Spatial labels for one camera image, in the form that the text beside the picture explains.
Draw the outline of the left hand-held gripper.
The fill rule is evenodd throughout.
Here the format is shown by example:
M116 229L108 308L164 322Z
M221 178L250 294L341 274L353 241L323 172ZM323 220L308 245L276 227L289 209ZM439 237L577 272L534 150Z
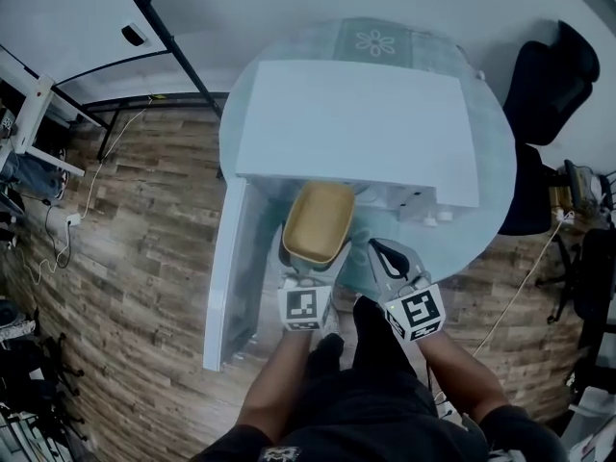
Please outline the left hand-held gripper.
M330 266L300 273L283 243L283 232L279 232L277 300L280 320L287 330L323 329L333 302L335 281L351 250L352 240L348 239Z

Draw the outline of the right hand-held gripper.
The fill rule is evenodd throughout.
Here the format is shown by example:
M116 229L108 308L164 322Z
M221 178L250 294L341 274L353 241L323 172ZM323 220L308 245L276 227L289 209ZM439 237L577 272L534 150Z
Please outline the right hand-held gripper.
M392 293L382 303L386 321L404 342L413 343L440 331L444 304L439 286L432 283L418 254L410 247L387 239L368 242L372 274L380 291ZM392 280L406 280L389 285Z

